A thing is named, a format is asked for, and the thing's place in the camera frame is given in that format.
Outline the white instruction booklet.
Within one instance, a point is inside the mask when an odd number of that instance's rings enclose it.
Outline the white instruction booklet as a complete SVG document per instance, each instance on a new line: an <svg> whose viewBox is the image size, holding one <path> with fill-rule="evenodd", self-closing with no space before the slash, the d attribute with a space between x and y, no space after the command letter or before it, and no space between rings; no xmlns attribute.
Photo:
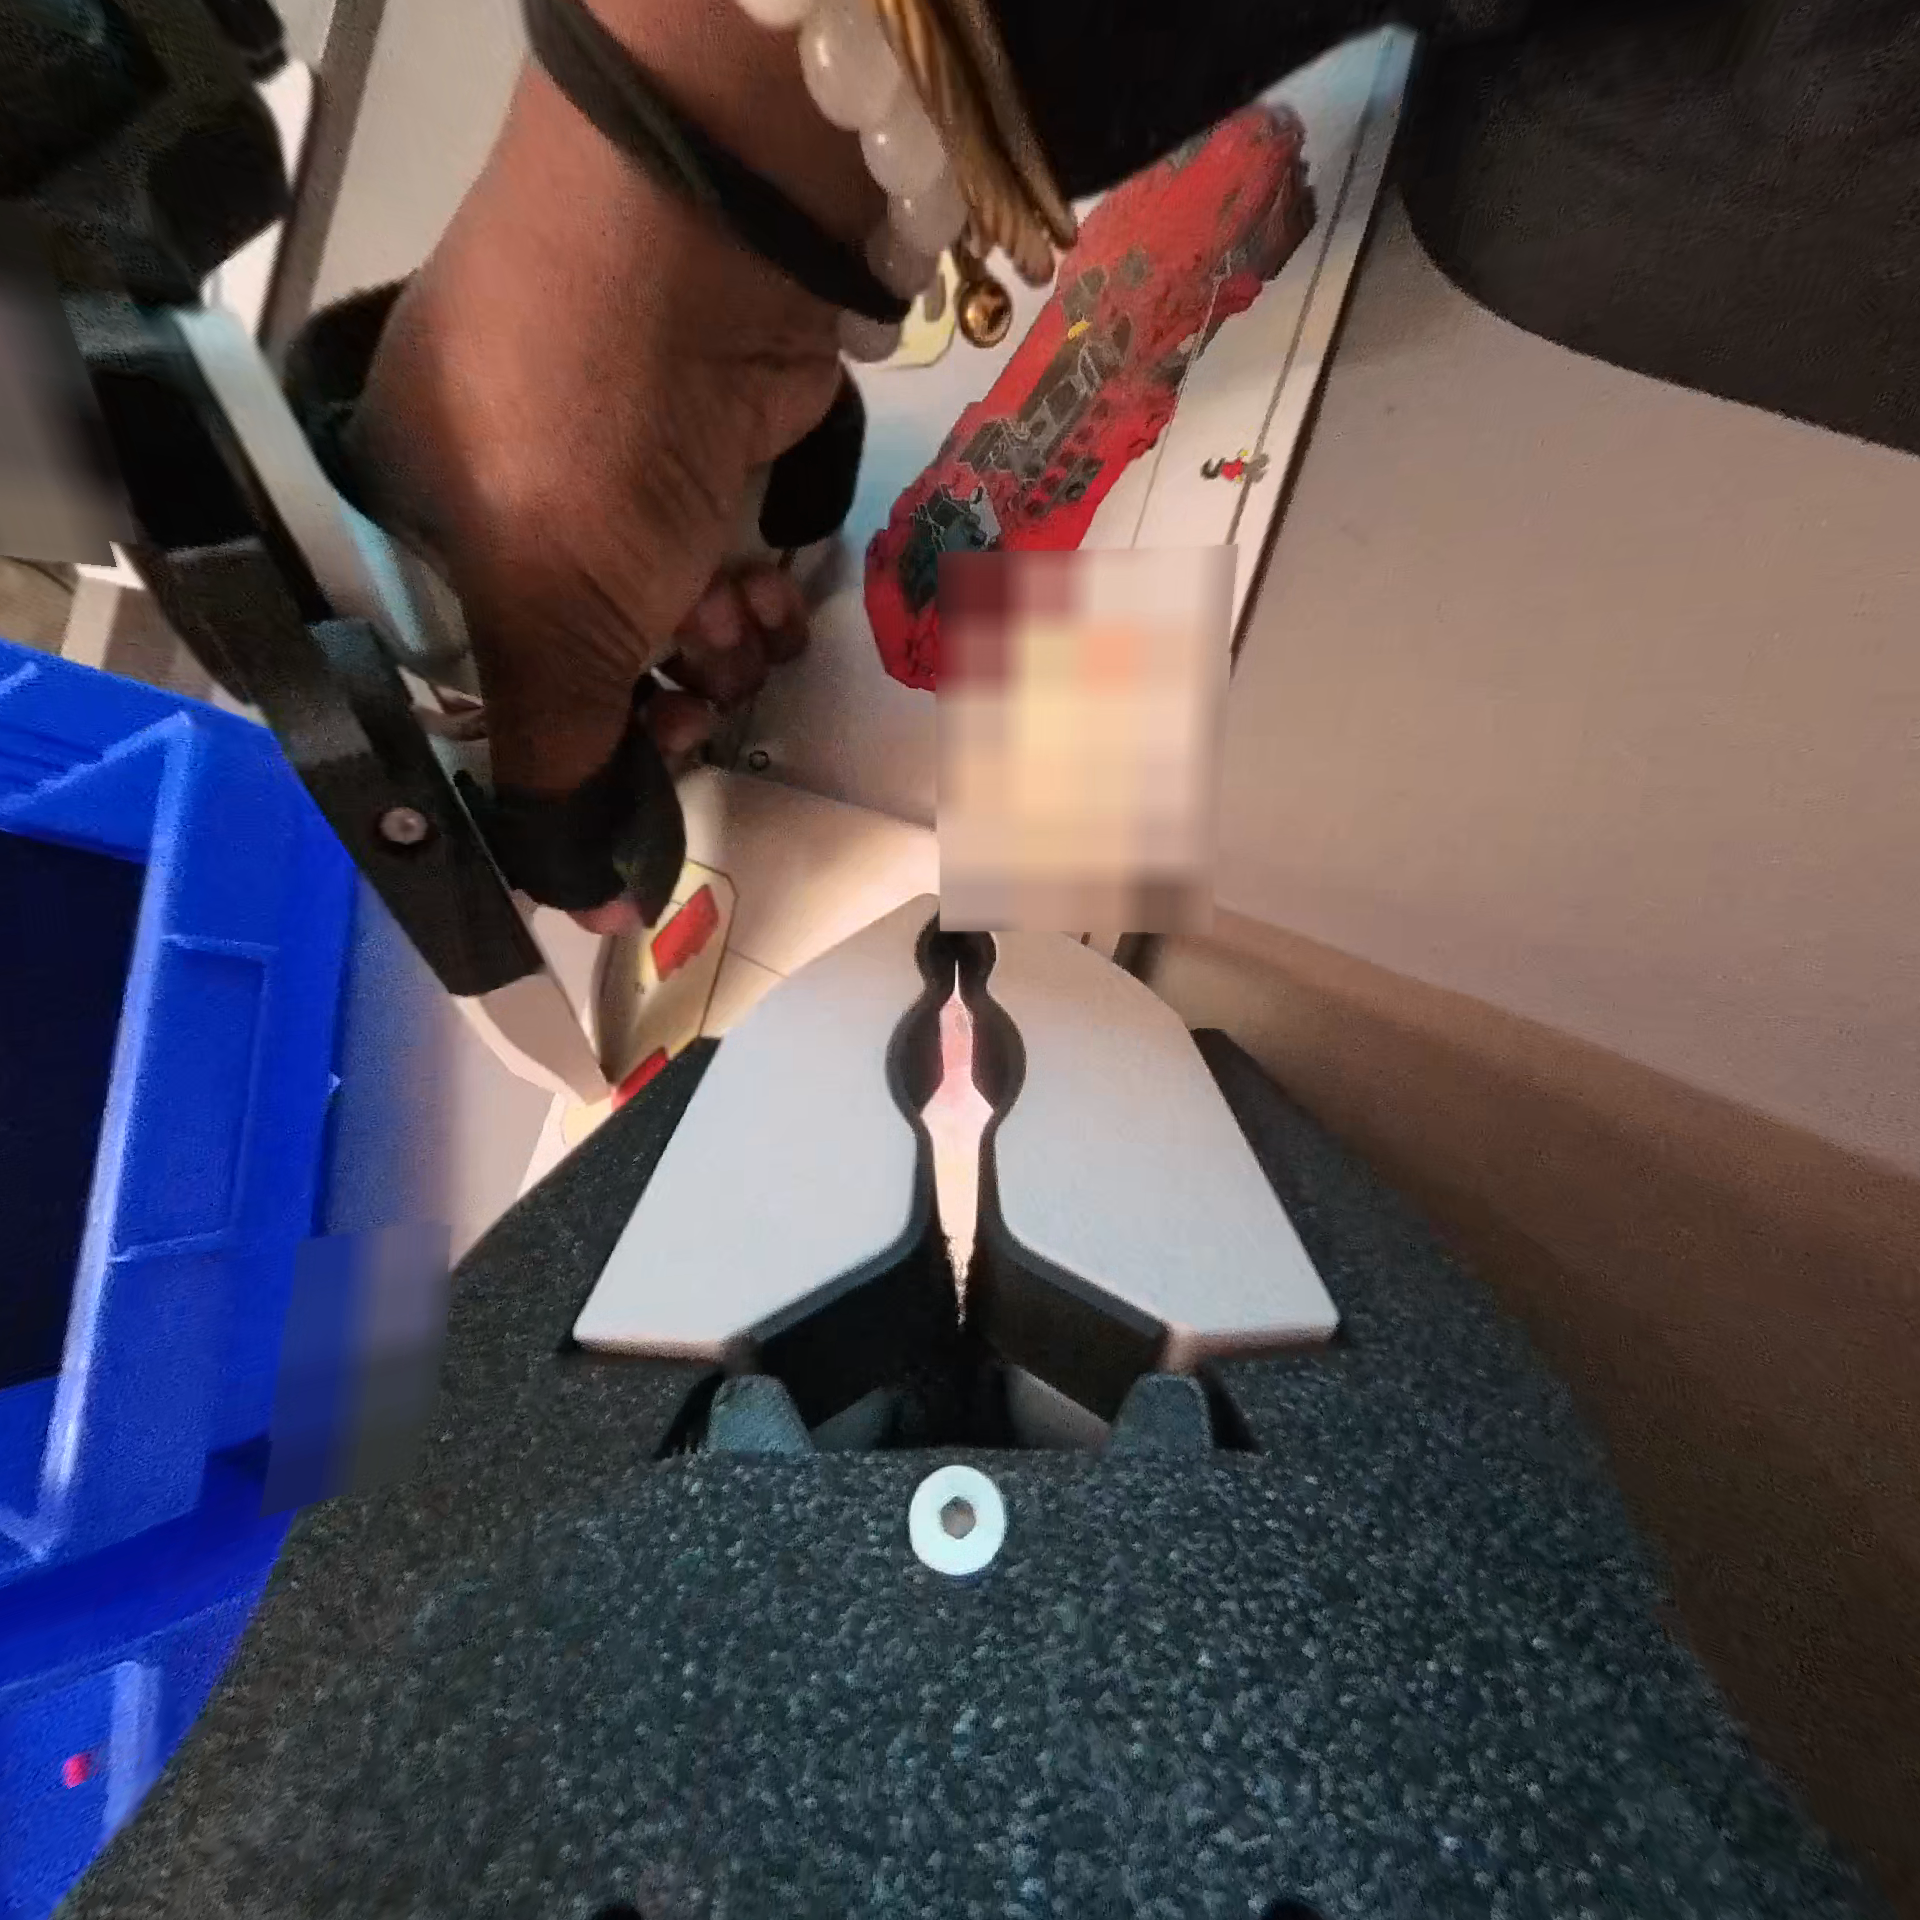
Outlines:
<svg viewBox="0 0 1920 1920"><path fill-rule="evenodd" d="M637 1092L721 1039L782 978L944 877L934 797L934 571L946 553L1061 560L1114 608L1203 620L1165 645L1245 633L1261 561L1382 190L1409 31L1319 56L1180 154L1085 204L1052 292L1011 334L955 345L944 312L852 372L864 449L840 531L799 553L814 593L802 676L776 687L730 770L684 778L684 872L662 922L598 970L601 1039Z"/></svg>

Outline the black foam pad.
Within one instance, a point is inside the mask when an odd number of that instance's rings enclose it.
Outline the black foam pad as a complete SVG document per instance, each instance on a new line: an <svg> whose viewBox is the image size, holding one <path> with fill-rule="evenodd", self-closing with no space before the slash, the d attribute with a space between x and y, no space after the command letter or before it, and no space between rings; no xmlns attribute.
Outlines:
<svg viewBox="0 0 1920 1920"><path fill-rule="evenodd" d="M1518 5L1432 48L1399 197L1495 317L1916 453L1916 5Z"/></svg>

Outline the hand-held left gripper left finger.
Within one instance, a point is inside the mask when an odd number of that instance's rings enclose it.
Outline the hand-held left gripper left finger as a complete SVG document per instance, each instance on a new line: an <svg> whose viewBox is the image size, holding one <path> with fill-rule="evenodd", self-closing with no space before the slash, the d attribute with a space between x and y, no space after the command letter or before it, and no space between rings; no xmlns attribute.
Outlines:
<svg viewBox="0 0 1920 1920"><path fill-rule="evenodd" d="M707 1057L575 1343L744 1357L936 1228L925 1108L944 1005L936 903L891 908L765 992Z"/></svg>

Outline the person's right forearm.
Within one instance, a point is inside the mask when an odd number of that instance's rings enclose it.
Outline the person's right forearm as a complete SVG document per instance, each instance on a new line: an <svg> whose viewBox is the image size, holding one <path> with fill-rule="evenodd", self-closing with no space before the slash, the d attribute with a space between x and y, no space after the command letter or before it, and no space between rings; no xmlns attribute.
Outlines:
<svg viewBox="0 0 1920 1920"><path fill-rule="evenodd" d="M740 5L594 5L598 21L695 128L856 233L879 190L856 138L807 95L792 33ZM1086 200L1291 68L1384 24L1432 31L1444 5L950 5L1003 54L1027 130L1071 204Z"/></svg>

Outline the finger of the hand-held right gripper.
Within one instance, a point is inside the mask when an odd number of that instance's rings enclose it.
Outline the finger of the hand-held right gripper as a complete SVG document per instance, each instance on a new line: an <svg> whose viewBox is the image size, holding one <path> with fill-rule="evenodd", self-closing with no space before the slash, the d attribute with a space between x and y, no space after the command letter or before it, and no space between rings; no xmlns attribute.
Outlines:
<svg viewBox="0 0 1920 1920"><path fill-rule="evenodd" d="M491 992L452 996L452 1008L520 1082L580 1103L610 1097L601 1052L548 968Z"/></svg>

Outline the black wristband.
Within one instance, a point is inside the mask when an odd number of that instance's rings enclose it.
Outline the black wristband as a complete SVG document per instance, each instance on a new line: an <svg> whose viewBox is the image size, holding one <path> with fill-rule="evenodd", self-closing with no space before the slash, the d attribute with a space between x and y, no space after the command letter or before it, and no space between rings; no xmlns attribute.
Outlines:
<svg viewBox="0 0 1920 1920"><path fill-rule="evenodd" d="M710 138L659 80L585 7L520 5L531 59L568 106L647 178L710 216L744 252L840 315L894 326L894 295L864 247L835 237L774 180Z"/></svg>

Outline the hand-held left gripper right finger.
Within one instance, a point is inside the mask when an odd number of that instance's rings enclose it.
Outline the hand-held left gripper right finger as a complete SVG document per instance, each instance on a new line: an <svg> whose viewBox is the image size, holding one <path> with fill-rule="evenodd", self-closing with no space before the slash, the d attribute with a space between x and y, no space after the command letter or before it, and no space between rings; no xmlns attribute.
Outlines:
<svg viewBox="0 0 1920 1920"><path fill-rule="evenodd" d="M996 935L973 996L977 1306L1026 1371L1198 1371L1337 1311L1180 1016L1066 935Z"/></svg>

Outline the person's right hand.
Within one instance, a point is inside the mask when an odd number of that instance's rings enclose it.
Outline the person's right hand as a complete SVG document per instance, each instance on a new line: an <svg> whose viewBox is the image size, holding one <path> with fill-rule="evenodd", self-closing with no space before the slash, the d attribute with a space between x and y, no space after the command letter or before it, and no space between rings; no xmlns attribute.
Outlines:
<svg viewBox="0 0 1920 1920"><path fill-rule="evenodd" d="M575 799L654 669L678 758L802 653L792 579L729 554L840 386L835 312L528 75L349 428L367 512L459 602L496 787Z"/></svg>

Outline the blue plastic bin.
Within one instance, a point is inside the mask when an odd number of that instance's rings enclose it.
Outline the blue plastic bin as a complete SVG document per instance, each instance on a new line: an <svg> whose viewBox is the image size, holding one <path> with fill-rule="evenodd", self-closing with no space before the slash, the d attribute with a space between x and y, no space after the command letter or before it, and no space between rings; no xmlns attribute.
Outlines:
<svg viewBox="0 0 1920 1920"><path fill-rule="evenodd" d="M3 1916L129 1821L286 1533L352 898L272 735L3 645Z"/></svg>

